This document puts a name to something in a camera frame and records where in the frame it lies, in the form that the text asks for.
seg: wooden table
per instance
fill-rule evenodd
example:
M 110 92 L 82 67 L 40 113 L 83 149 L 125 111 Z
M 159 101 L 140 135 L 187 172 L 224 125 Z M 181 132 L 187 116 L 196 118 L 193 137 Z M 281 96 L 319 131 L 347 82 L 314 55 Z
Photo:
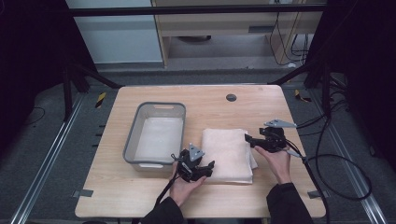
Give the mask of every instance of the wooden table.
M 234 102 L 227 94 L 236 95 Z M 259 128 L 265 121 L 292 122 L 283 91 L 269 85 L 227 86 L 145 86 L 121 88 L 92 162 L 84 189 L 91 197 L 80 197 L 78 217 L 143 217 L 168 182 L 170 174 L 137 172 L 122 157 L 134 113 L 143 102 L 180 102 L 187 108 L 184 147 L 201 146 L 205 128 L 245 129 L 262 138 Z M 285 129 L 286 137 L 304 154 L 295 129 Z M 259 168 L 253 171 L 252 185 L 204 184 L 182 206 L 185 218 L 194 217 L 269 217 L 265 200 L 276 184 L 266 160 L 253 150 Z M 321 199 L 310 199 L 315 187 L 300 159 L 291 158 L 290 172 L 309 213 L 322 217 Z

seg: gray floor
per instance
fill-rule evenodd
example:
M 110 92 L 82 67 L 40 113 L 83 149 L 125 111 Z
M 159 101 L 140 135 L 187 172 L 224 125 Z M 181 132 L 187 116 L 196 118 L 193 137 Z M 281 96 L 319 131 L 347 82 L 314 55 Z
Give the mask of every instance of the gray floor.
M 166 68 L 136 69 L 124 73 L 103 73 L 104 76 L 124 85 L 159 84 L 217 84 L 217 83 L 265 83 L 286 75 L 291 68 L 278 65 L 271 56 L 268 42 L 263 36 L 212 36 L 207 42 L 186 42 L 175 38 L 172 42 L 170 60 Z M 320 114 L 317 104 L 297 100 L 294 89 L 300 89 L 303 97 L 316 99 L 319 89 L 310 91 L 301 86 L 295 78 L 283 90 L 294 121 L 300 124 Z M 82 97 L 81 108 L 68 133 L 55 163 L 51 166 L 47 181 L 36 198 L 29 216 L 35 223 L 82 223 L 85 219 L 75 216 L 77 198 L 71 197 L 74 190 L 82 189 L 100 142 L 100 133 L 106 125 L 117 90 L 89 79 L 92 87 L 87 94 L 74 94 L 74 99 Z M 101 92 L 106 98 L 100 108 L 95 108 Z M 343 100 L 343 95 L 334 95 L 334 103 Z M 41 163 L 46 159 L 57 133 L 63 124 L 64 105 L 62 86 L 43 91 L 36 97 L 33 111 L 19 136 L 12 144 L 12 154 L 0 170 L 0 223 L 8 223 L 20 205 L 35 179 Z M 384 221 L 372 220 L 367 215 L 367 200 L 354 202 L 346 200 L 323 184 L 331 197 L 328 198 L 332 223 L 396 223 L 396 174 L 384 159 L 373 158 L 359 125 L 348 112 L 348 105 L 337 107 L 332 113 L 331 125 L 335 128 L 347 153 L 373 182 L 370 203 L 375 202 Z M 315 133 L 321 129 L 323 121 L 299 130 L 299 134 Z M 323 135 L 319 153 L 339 154 L 334 139 L 334 131 L 329 129 Z M 318 134 L 302 136 L 304 150 L 308 157 L 315 155 Z M 332 187 L 351 196 L 356 196 L 354 179 L 344 162 L 334 159 L 320 159 L 320 171 Z M 114 218 L 99 218 L 115 222 Z M 325 223 L 318 218 L 316 223 Z

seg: folded towel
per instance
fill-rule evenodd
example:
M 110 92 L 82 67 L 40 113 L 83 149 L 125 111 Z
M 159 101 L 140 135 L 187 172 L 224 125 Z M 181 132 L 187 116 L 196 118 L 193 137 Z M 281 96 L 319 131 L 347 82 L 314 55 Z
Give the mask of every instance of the folded towel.
M 246 130 L 242 129 L 205 129 L 201 150 L 205 153 L 201 164 L 215 161 L 213 174 L 206 181 L 253 183 L 251 169 L 257 162 L 245 141 Z

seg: white cabinet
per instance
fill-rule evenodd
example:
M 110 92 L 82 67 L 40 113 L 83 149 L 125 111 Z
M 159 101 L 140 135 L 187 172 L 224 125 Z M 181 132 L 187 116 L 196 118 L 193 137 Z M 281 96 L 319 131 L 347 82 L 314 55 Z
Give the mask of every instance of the white cabinet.
M 70 8 L 151 7 L 150 0 L 66 0 Z M 98 69 L 163 64 L 154 17 L 75 17 Z

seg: person's left hand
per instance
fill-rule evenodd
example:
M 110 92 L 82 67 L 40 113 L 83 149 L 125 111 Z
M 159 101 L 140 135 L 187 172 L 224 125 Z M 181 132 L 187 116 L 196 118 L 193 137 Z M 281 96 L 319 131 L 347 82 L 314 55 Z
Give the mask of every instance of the person's left hand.
M 173 174 L 175 174 L 177 168 L 177 161 L 173 163 Z M 204 181 L 206 180 L 206 176 L 202 176 L 195 182 L 187 182 L 183 178 L 179 177 L 175 180 L 175 183 L 170 188 L 169 196 L 175 201 L 175 203 L 180 207 L 187 199 L 190 197 L 192 192 L 200 187 Z

